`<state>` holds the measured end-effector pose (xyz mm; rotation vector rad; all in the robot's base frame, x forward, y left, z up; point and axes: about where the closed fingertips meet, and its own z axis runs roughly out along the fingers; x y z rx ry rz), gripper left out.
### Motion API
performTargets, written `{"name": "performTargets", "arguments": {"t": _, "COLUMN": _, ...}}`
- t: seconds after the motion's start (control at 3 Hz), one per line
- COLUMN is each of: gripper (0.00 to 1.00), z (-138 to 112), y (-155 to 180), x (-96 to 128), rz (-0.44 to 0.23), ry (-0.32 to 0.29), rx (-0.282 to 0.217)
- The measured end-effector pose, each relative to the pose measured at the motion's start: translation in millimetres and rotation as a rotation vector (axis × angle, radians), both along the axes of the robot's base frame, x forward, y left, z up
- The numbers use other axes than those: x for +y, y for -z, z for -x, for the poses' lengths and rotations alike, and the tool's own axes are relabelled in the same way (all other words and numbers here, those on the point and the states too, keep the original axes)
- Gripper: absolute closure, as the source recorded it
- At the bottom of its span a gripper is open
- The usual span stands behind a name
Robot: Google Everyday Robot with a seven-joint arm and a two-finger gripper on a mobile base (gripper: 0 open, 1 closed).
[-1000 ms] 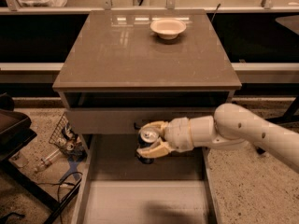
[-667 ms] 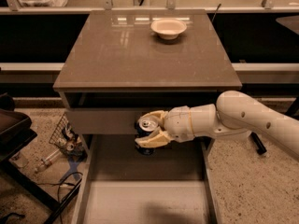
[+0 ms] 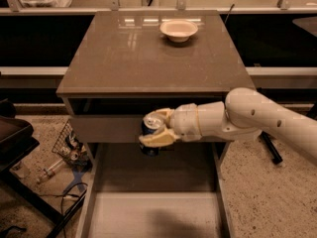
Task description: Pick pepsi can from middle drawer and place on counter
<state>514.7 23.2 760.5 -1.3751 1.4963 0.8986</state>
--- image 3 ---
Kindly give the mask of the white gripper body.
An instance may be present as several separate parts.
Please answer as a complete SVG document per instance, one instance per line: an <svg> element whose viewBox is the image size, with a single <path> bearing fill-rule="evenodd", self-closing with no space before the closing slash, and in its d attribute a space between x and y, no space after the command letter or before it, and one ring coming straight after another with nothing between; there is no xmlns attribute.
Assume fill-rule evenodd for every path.
<svg viewBox="0 0 317 238"><path fill-rule="evenodd" d="M177 107L170 116L169 126L183 142L200 140L198 106L191 103Z"/></svg>

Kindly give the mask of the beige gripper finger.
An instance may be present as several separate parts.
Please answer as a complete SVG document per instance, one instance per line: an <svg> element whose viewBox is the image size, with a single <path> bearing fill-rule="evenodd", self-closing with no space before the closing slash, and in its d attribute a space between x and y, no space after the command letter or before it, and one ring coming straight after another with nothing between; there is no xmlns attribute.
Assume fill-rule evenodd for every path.
<svg viewBox="0 0 317 238"><path fill-rule="evenodd" d="M174 110L170 108L158 109L154 113L155 126L160 127L162 125L170 126L171 115Z"/></svg>
<svg viewBox="0 0 317 238"><path fill-rule="evenodd" d="M172 145L179 139L173 130L163 128L159 132L154 132L153 134L140 136L140 142L149 148L159 148Z"/></svg>

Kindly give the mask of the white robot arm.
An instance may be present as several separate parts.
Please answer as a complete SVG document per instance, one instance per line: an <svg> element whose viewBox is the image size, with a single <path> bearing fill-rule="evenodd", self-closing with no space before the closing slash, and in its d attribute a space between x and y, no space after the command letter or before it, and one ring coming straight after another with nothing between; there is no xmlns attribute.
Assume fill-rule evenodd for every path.
<svg viewBox="0 0 317 238"><path fill-rule="evenodd" d="M235 88L220 102L155 110L143 118L143 126L139 140L148 148L208 137L253 140L266 132L311 163L317 162L317 121L249 88Z"/></svg>

